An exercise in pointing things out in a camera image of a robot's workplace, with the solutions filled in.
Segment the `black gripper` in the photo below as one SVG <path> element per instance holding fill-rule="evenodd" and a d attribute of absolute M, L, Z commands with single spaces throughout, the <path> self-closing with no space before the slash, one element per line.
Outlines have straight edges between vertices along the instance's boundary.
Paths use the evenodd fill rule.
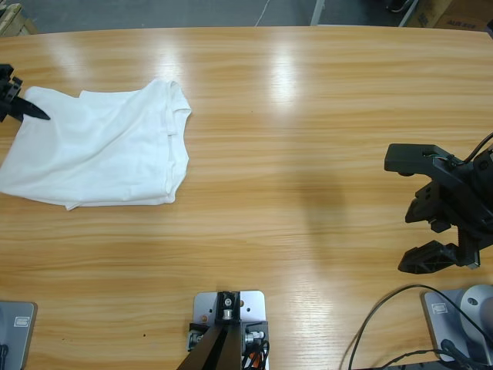
<path fill-rule="evenodd" d="M 1 121 L 10 116 L 22 121 L 24 116 L 49 120 L 49 115 L 35 104 L 18 97 L 22 80 L 12 75 L 14 69 L 9 64 L 1 64 Z"/>
<path fill-rule="evenodd" d="M 405 222 L 427 221 L 433 231 L 458 229 L 456 244 L 436 240 L 404 253 L 397 269 L 435 273 L 453 265 L 478 267 L 492 245 L 492 158 L 489 150 L 460 161 L 435 145 L 415 146 L 415 173 L 431 182 L 415 194 Z"/>

